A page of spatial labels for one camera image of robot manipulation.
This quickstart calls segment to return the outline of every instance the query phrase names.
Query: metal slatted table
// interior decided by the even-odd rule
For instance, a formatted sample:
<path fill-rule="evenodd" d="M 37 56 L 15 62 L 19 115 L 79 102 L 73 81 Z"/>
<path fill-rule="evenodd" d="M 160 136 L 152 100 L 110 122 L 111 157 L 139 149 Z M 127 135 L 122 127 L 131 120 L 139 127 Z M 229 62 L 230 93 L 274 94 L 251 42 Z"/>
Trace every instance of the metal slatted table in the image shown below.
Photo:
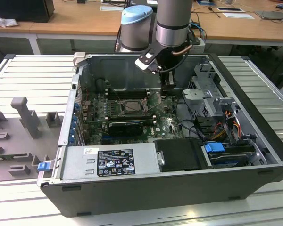
<path fill-rule="evenodd" d="M 13 60 L 4 60 L 0 65 L 0 110 L 7 117 L 17 117 L 9 103 L 13 96 L 21 95 L 27 96 L 28 108 L 37 109 L 39 116 L 52 108 L 62 115 L 74 74 L 72 57 L 17 55 Z M 283 141 L 281 92 L 251 61 L 232 56 L 220 59 Z M 246 200 L 83 218 L 63 217 L 40 191 L 35 179 L 0 182 L 0 226 L 44 225 L 44 222 L 89 226 L 283 226 L 283 181 L 263 186 Z"/>

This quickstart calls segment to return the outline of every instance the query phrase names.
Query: power supply label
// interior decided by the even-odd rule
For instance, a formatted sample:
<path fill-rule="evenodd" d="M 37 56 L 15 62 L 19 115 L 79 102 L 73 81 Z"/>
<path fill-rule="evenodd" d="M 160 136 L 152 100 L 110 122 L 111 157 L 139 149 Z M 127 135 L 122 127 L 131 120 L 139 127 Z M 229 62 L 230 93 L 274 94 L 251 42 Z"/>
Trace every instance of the power supply label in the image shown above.
<path fill-rule="evenodd" d="M 99 177 L 135 174 L 133 149 L 98 151 Z"/>

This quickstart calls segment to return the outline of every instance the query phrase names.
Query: blue clip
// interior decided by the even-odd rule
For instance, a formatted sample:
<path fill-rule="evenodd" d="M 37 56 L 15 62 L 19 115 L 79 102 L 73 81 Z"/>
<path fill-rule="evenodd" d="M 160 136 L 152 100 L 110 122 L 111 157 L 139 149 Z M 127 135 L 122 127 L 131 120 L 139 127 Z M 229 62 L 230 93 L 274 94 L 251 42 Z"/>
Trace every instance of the blue clip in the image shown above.
<path fill-rule="evenodd" d="M 40 162 L 38 165 L 38 171 L 50 171 L 50 162 Z"/>
<path fill-rule="evenodd" d="M 75 143 L 75 139 L 73 137 L 69 137 L 68 141 L 70 144 L 74 144 Z"/>
<path fill-rule="evenodd" d="M 75 134 L 75 131 L 74 131 L 73 129 L 70 129 L 69 134 L 70 134 L 70 135 L 74 135 L 74 134 Z"/>
<path fill-rule="evenodd" d="M 209 152 L 225 152 L 225 148 L 221 143 L 207 143 L 204 145 L 207 153 Z"/>
<path fill-rule="evenodd" d="M 72 116 L 72 121 L 77 121 L 77 117 L 76 116 Z"/>
<path fill-rule="evenodd" d="M 76 123 L 73 121 L 73 122 L 71 122 L 70 126 L 71 126 L 72 128 L 75 128 L 75 127 L 76 127 Z"/>
<path fill-rule="evenodd" d="M 74 107 L 75 107 L 75 110 L 77 110 L 77 111 L 80 110 L 80 105 L 78 103 L 75 103 Z"/>

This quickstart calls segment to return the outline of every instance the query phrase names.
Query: white paper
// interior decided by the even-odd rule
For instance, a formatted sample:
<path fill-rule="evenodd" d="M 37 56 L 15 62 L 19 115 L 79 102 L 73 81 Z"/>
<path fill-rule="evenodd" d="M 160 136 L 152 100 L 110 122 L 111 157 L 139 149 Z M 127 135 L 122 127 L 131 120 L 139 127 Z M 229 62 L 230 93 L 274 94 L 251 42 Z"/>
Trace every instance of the white paper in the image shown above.
<path fill-rule="evenodd" d="M 124 7 L 118 7 L 118 6 L 101 6 L 100 11 L 119 11 L 122 12 L 124 10 Z"/>
<path fill-rule="evenodd" d="M 254 19 L 250 14 L 244 13 L 223 13 L 223 15 L 229 18 Z"/>
<path fill-rule="evenodd" d="M 6 28 L 6 27 L 17 26 L 17 25 L 19 24 L 14 19 L 0 18 L 0 27 Z"/>
<path fill-rule="evenodd" d="M 84 154 L 97 154 L 99 151 L 98 147 L 92 147 L 92 148 L 85 148 Z"/>
<path fill-rule="evenodd" d="M 151 5 L 157 5 L 157 1 L 150 1 L 150 0 L 148 0 L 147 3 L 151 4 Z"/>

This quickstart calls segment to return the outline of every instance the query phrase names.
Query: motherboard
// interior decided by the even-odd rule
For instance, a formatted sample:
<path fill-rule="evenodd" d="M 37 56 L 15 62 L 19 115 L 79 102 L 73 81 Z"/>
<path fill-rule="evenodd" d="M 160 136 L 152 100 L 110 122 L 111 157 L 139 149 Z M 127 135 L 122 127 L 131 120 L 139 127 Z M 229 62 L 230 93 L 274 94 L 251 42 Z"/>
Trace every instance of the motherboard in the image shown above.
<path fill-rule="evenodd" d="M 183 138 L 175 119 L 175 97 L 159 91 L 106 92 L 83 101 L 86 145 L 150 143 Z"/>

